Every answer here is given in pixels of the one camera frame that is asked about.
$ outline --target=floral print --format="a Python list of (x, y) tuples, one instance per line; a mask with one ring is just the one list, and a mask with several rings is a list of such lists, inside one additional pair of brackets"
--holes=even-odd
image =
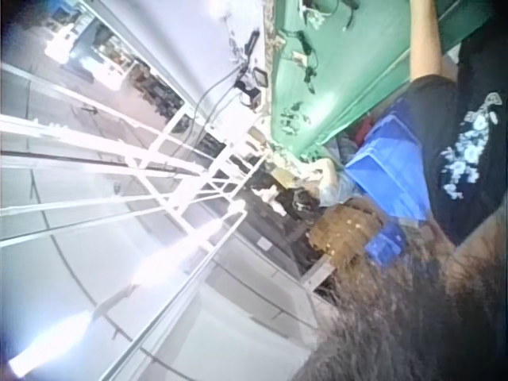
[(441, 153), (448, 162), (441, 172), (449, 175), (443, 190), (454, 200), (464, 197), (458, 188), (463, 177), (467, 183), (476, 183), (480, 177), (477, 166), (489, 140), (489, 127), (499, 123), (498, 115), (489, 110), (493, 105), (502, 105), (498, 93), (489, 94), (478, 111), (466, 114), (461, 125), (469, 124), (471, 129), (459, 135), (455, 146)]

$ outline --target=black t-shirt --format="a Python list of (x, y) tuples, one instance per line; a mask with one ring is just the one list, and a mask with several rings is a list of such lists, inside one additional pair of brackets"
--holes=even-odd
[(460, 244), (506, 193), (508, 33), (485, 25), (462, 43), (457, 83), (422, 77), (408, 99), (433, 216)]

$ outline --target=green workbench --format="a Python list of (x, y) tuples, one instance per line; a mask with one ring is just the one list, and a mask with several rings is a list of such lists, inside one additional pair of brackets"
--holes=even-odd
[[(336, 0), (316, 0), (332, 10)], [(305, 72), (293, 60), (302, 52), (296, 38), (274, 54), (272, 71), (271, 135), (275, 142), (295, 156), (319, 156), (319, 147), (377, 103), (397, 90), (409, 78), (410, 8), (408, 0), (357, 0), (350, 28), (343, 31), (349, 8), (340, 4), (333, 16), (316, 30), (300, 18), (298, 0), (277, 0), (275, 29), (303, 30), (316, 52), (310, 65), (318, 64), (313, 78), (315, 94), (304, 83)], [(440, 0), (440, 31), (443, 49), (448, 51), (490, 16), (481, 0)], [(297, 117), (286, 125), (288, 114)]]

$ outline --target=blue plastic crate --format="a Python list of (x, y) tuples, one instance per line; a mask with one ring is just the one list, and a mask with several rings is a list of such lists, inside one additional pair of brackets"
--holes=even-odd
[(406, 234), (394, 222), (388, 222), (365, 246), (365, 251), (379, 266), (389, 265), (406, 247)]
[(426, 219), (430, 204), (421, 146), (396, 116), (376, 124), (345, 170), (389, 215)]
[(384, 119), (388, 115), (397, 117), (406, 127), (411, 128), (413, 125), (413, 117), (411, 116), (410, 104), (406, 97), (403, 95), (387, 108), (384, 115), (380, 119)]

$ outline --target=white metal frame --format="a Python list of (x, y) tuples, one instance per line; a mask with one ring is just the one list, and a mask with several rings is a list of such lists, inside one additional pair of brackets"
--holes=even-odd
[[(107, 223), (109, 221), (118, 221), (118, 219), (124, 219), (127, 217), (135, 217), (138, 214), (147, 214), (154, 213), (156, 211), (164, 210), (166, 211), (185, 231), (186, 233), (192, 233), (194, 228), (192, 225), (185, 220), (183, 214), (187, 207), (195, 202), (201, 202), (212, 199), (212, 197), (220, 198), (224, 197), (228, 201), (232, 201), (233, 197), (237, 195), (240, 189), (245, 185), (248, 179), (252, 176), (252, 174), (257, 171), (260, 165), (263, 163), (263, 156), (261, 160), (258, 160), (258, 163), (255, 166), (250, 166), (244, 160), (242, 162), (247, 165), (250, 169), (247, 175), (243, 174), (241, 171), (238, 171), (238, 176), (236, 179), (217, 179), (214, 178), (214, 174), (220, 170), (225, 165), (230, 165), (229, 157), (235, 154), (234, 144), (230, 144), (227, 146), (223, 152), (215, 159), (209, 168), (204, 168), (196, 163), (191, 163), (189, 161), (181, 160), (175, 157), (164, 155), (159, 152), (159, 149), (162, 143), (165, 140), (173, 141), (176, 144), (182, 145), (185, 149), (189, 149), (192, 152), (200, 156), (204, 156), (207, 158), (211, 158), (204, 152), (200, 152), (199, 150), (182, 143), (180, 140), (169, 135), (172, 128), (178, 123), (181, 117), (185, 114), (188, 114), (190, 108), (185, 103), (182, 108), (175, 114), (175, 116), (167, 123), (166, 128), (163, 132), (158, 131), (157, 129), (147, 126), (140, 121), (137, 121), (131, 117), (128, 117), (116, 110), (111, 109), (110, 107), (101, 104), (100, 102), (96, 102), (93, 99), (89, 99), (81, 94), (75, 93), (74, 91), (68, 90), (65, 87), (58, 86), (55, 83), (51, 83), (45, 79), (37, 77), (36, 75), (30, 74), (26, 71), (23, 71), (17, 67), (13, 67), (12, 65), (2, 63), (2, 70), (7, 71), (11, 74), (22, 77), (23, 79), (27, 79), (33, 83), (39, 85), (38, 87), (34, 87), (34, 90), (42, 91), (48, 96), (60, 96), (63, 95), (73, 101), (79, 101), (87, 104), (88, 106), (93, 106), (98, 110), (106, 112), (114, 117), (118, 117), (119, 119), (125, 121), (129, 125), (134, 128), (142, 128), (150, 133), (156, 135), (155, 140), (150, 144), (148, 149), (140, 148), (137, 146), (133, 146), (130, 144), (123, 143), (121, 141), (106, 139), (104, 137), (97, 137), (95, 135), (91, 135), (89, 133), (81, 133), (79, 131), (72, 130), (71, 128), (62, 128), (55, 127), (52, 125), (42, 125), (37, 121), (28, 121), (19, 117), (11, 117), (8, 115), (0, 114), (0, 133), (8, 133), (21, 135), (24, 137), (32, 137), (38, 138), (41, 140), (48, 140), (60, 144), (67, 144), (77, 148), (84, 148), (93, 151), (100, 151), (105, 153), (114, 154), (120, 157), (123, 157), (127, 166), (121, 167), (113, 164), (94, 164), (94, 163), (85, 163), (84, 160), (76, 159), (74, 162), (65, 161), (59, 162), (56, 158), (49, 157), (36, 157), (32, 156), (16, 156), (16, 155), (5, 155), (2, 157), (2, 166), (7, 168), (39, 168), (39, 169), (47, 169), (47, 168), (63, 168), (63, 169), (72, 169), (76, 171), (88, 171), (88, 172), (96, 172), (96, 173), (114, 173), (117, 175), (134, 175), (139, 180), (140, 183), (146, 188), (149, 193), (149, 196), (138, 196), (138, 199), (144, 199), (145, 197), (150, 197), (150, 199), (155, 199), (161, 205), (160, 208), (153, 208), (152, 210), (135, 212), (131, 214), (122, 214), (121, 216), (112, 216), (108, 217), (108, 219), (100, 219), (100, 221), (87, 221), (82, 224), (78, 224), (78, 226), (68, 226), (62, 227), (59, 231), (72, 231), (73, 229), (79, 229), (81, 227), (92, 226), (92, 225), (101, 225), (102, 223)], [(140, 160), (140, 164), (138, 165), (135, 159)], [(150, 163), (158, 163), (158, 164), (169, 164), (172, 167), (180, 168), (184, 173), (173, 173), (169, 171), (163, 170), (154, 170), (148, 169), (148, 165)], [(179, 207), (175, 208), (175, 203), (169, 202), (167, 199), (171, 198), (171, 195), (176, 195), (175, 192), (171, 194), (161, 194), (156, 187), (149, 180), (150, 177), (168, 177), (172, 179), (181, 179), (192, 180), (192, 187), (185, 188), (185, 201), (182, 202), (179, 200)], [(235, 184), (235, 188), (233, 191), (229, 193), (225, 193), (225, 186), (227, 184)], [(198, 194), (209, 193), (209, 191), (204, 191), (203, 187), (209, 184), (216, 191), (214, 192), (214, 196), (209, 196), (207, 198), (198, 198), (196, 196)], [(115, 203), (119, 202), (118, 198), (110, 199), (110, 200), (101, 200), (101, 201), (93, 201), (93, 200), (81, 200), (74, 204), (72, 203), (61, 203), (57, 207), (75, 207), (81, 206), (83, 204), (87, 204), (88, 202), (100, 202), (104, 203)], [(56, 207), (53, 204), (43, 204), (39, 206), (26, 206), (23, 213), (31, 210), (46, 210), (47, 208)], [(0, 216), (12, 214), (12, 208), (4, 208), (0, 209)], [(38, 237), (43, 237), (44, 233), (32, 233), (28, 235), (24, 235), (23, 237), (14, 237), (6, 240), (0, 240), (0, 247), (5, 247), (7, 245), (16, 244), (19, 242), (25, 242), (31, 239), (36, 239)], [(206, 249), (212, 250), (213, 247), (211, 244), (205, 244)]]
[[(68, 102), (84, 103), (88, 106), (93, 106), (97, 110), (119, 118), (125, 121), (133, 128), (141, 128), (154, 134), (154, 141), (150, 144), (148, 149), (140, 148), (122, 141), (106, 139), (105, 137), (97, 137), (89, 133), (81, 133), (69, 127), (59, 127), (55, 125), (43, 125), (38, 121), (28, 121), (19, 117), (11, 117), (5, 114), (0, 114), (0, 133), (18, 135), (22, 137), (30, 137), (33, 139), (46, 140), (56, 144), (66, 144), (80, 149), (91, 150), (94, 152), (105, 152), (121, 157), (125, 163), (108, 163), (99, 160), (86, 160), (77, 157), (59, 157), (42, 154), (34, 154), (30, 152), (7, 152), (2, 151), (1, 164), (3, 168), (13, 169), (37, 169), (37, 170), (51, 170), (63, 169), (72, 171), (83, 171), (91, 173), (105, 173), (115, 175), (131, 175), (136, 177), (139, 182), (144, 186), (148, 194), (141, 194), (129, 197), (111, 197), (111, 198), (95, 198), (95, 199), (82, 199), (76, 201), (62, 201), (50, 202), (43, 204), (34, 204), (27, 206), (8, 206), (0, 208), (0, 217), (14, 216), (18, 214), (27, 214), (34, 212), (41, 212), (46, 210), (61, 210), (84, 206), (96, 206), (106, 204), (118, 204), (123, 202), (135, 202), (141, 200), (156, 200), (160, 205), (146, 210), (133, 211), (123, 214), (117, 214), (109, 217), (99, 217), (88, 221), (82, 221), (70, 225), (59, 226), (52, 229), (46, 229), (31, 233), (21, 234), (15, 237), (0, 238), (0, 248), (21, 244), (27, 241), (36, 240), (42, 237), (50, 237), (54, 234), (71, 234), (80, 229), (96, 227), (111, 222), (123, 221), (132, 217), (139, 217), (156, 212), (164, 212), (168, 214), (187, 234), (195, 233), (194, 226), (185, 219), (184, 212), (189, 205), (197, 202), (205, 202), (215, 198), (224, 198), (228, 202), (232, 202), (233, 198), (237, 196), (240, 189), (246, 184), (248, 179), (257, 171), (263, 164), (266, 155), (262, 156), (256, 165), (252, 166), (245, 162), (241, 157), (241, 162), (249, 168), (248, 174), (244, 174), (238, 169), (237, 174), (228, 179), (215, 178), (218, 170), (225, 166), (231, 167), (233, 164), (229, 159), (230, 156), (236, 155), (235, 144), (229, 144), (219, 154), (217, 159), (213, 159), (204, 152), (200, 152), (193, 147), (184, 144), (178, 139), (169, 135), (174, 126), (179, 122), (185, 114), (190, 114), (193, 110), (188, 103), (176, 113), (176, 115), (167, 123), (162, 132), (154, 129), (151, 126), (145, 125), (131, 117), (128, 117), (116, 110), (109, 108), (99, 102), (82, 96), (81, 94), (70, 91), (65, 87), (51, 83), (45, 79), (41, 79), (17, 67), (2, 63), (2, 70), (8, 71), (11, 74), (27, 79), (36, 86), (32, 86), (31, 90), (43, 92), (47, 96), (55, 97), (60, 100), (65, 99)], [(160, 152), (160, 148), (166, 140), (172, 141), (176, 144), (183, 146), (187, 150), (191, 150), (197, 155), (206, 157), (212, 160), (212, 164), (208, 168), (204, 168), (196, 163), (185, 161), (179, 158), (164, 155)], [(149, 167), (150, 163), (169, 164), (172, 169), (166, 170), (161, 167)], [(177, 179), (180, 181), (180, 186), (177, 190), (171, 193), (161, 194), (153, 185), (150, 178), (168, 178)], [(191, 187), (187, 185), (182, 187), (182, 183), (190, 182)], [(207, 184), (212, 187), (212, 190), (203, 189)], [(225, 192), (228, 184), (233, 184), (234, 188), (230, 192)], [(185, 192), (184, 202), (177, 197), (180, 192)], [(239, 224), (245, 219), (246, 212), (242, 212), (240, 217), (227, 229), (221, 240), (216, 243), (209, 241), (199, 242), (199, 246), (205, 249), (208, 254), (202, 262), (190, 274), (189, 278), (180, 286), (180, 288), (171, 296), (163, 309), (150, 321), (145, 329), (136, 337), (127, 350), (120, 356), (111, 368), (102, 376), (101, 379), (116, 378), (118, 373), (124, 368), (127, 361), (132, 357), (133, 353), (137, 351), (148, 335), (153, 329), (162, 321), (167, 312), (175, 305), (176, 302), (182, 297), (184, 292), (191, 286), (191, 283), (199, 282), (202, 275), (205, 273), (206, 268), (210, 261), (217, 254), (220, 247), (227, 241), (227, 239), (235, 233)], [(117, 298), (116, 295), (114, 302), (124, 298), (121, 293)]]

